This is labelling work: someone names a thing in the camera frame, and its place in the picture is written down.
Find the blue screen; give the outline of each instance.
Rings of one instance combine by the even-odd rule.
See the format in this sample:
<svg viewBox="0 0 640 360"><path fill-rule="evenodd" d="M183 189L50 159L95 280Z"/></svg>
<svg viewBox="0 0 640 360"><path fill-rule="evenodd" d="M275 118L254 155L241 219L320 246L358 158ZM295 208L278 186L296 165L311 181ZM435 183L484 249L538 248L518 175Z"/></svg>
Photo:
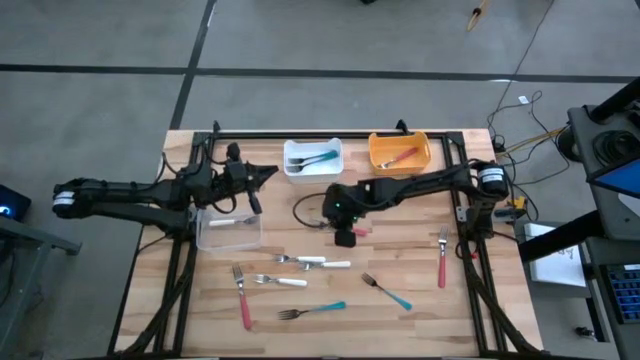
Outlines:
<svg viewBox="0 0 640 360"><path fill-rule="evenodd" d="M596 180L621 190L640 194L640 159L610 171Z"/></svg>

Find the clear plastic container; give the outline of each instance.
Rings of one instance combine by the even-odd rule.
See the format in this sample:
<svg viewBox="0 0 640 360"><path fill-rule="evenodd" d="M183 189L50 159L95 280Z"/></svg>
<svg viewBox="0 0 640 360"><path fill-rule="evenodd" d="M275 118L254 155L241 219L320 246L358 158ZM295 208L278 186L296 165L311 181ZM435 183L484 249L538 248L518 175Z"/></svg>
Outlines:
<svg viewBox="0 0 640 360"><path fill-rule="evenodd" d="M196 244L212 253L256 249L262 243L262 217L251 211L237 210L220 214L198 210Z"/></svg>

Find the gray floor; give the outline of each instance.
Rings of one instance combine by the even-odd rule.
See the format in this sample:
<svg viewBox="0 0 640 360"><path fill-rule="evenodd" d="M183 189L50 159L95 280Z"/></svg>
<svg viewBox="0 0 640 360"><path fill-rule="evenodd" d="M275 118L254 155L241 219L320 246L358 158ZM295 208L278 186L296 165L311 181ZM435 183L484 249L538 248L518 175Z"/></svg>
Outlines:
<svg viewBox="0 0 640 360"><path fill-rule="evenodd" d="M187 66L206 0L0 2L0 63ZM548 0L495 0L472 33L478 1L219 0L199 66L399 70L509 74ZM557 1L520 73L634 76L640 11L632 0ZM153 178L182 76L0 72L0 181L33 198L28 222L84 247L54 254L42 279L46 301L29 314L21 352L47 359L105 353L140 227L50 211L54 184L73 177ZM197 76L181 128L485 127L507 86L485 81L412 81ZM622 84L513 83L504 105L543 91L535 113L549 128L566 110L598 103ZM509 143L541 129L529 108L507 110L495 126ZM520 153L517 159L526 154ZM563 166L544 145L518 167L519 181ZM564 221L594 208L579 165L526 186L541 219ZM534 306L545 348L615 359L611 344L575 337L589 325L584 302L544 298Z"/></svg>

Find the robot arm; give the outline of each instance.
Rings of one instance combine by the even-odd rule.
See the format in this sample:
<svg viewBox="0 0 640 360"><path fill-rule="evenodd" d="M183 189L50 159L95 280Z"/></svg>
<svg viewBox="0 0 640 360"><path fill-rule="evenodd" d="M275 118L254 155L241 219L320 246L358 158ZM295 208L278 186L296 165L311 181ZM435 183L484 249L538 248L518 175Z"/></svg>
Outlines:
<svg viewBox="0 0 640 360"><path fill-rule="evenodd" d="M471 170L478 172L478 185L474 185ZM479 160L456 165L449 169L407 179L376 178L358 181L357 185L332 184L325 193L322 215L336 229L335 243L355 246L351 231L358 218L370 211L383 211L399 205L404 199L457 190L474 201L470 221L476 231L491 233L491 212L498 201L509 195L504 168L496 163Z"/></svg>
<svg viewBox="0 0 640 360"><path fill-rule="evenodd" d="M205 139L197 146L201 151L200 163L180 169L173 180L141 184L80 178L56 185L53 211L65 219L101 215L136 221L155 225L168 235L176 235L188 227L192 220L189 211L192 202L197 208L224 199L232 199L235 204L235 196L246 192L254 213L261 213L255 192L278 167L242 163L240 149L232 143L227 148L224 170L218 174L211 168L213 160L208 154L212 148L213 139Z"/></svg>

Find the pink handle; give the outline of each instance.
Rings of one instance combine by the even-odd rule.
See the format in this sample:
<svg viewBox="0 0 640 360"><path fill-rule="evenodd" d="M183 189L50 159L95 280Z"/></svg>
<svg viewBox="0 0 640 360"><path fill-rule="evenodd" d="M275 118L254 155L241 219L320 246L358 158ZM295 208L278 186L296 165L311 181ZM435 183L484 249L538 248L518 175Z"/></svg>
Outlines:
<svg viewBox="0 0 640 360"><path fill-rule="evenodd" d="M393 159L393 161L400 161L402 159L408 158L409 156L415 154L418 152L418 148L411 148L405 152L403 152L402 154L398 155L398 157L396 157L395 159Z"/></svg>
<svg viewBox="0 0 640 360"><path fill-rule="evenodd" d="M438 287L444 288L446 277L446 260L444 255L440 255L440 271L438 271Z"/></svg>
<svg viewBox="0 0 640 360"><path fill-rule="evenodd" d="M240 295L240 308L242 309L242 323L244 328L251 330L251 315L249 315L249 306L247 305L247 297Z"/></svg>

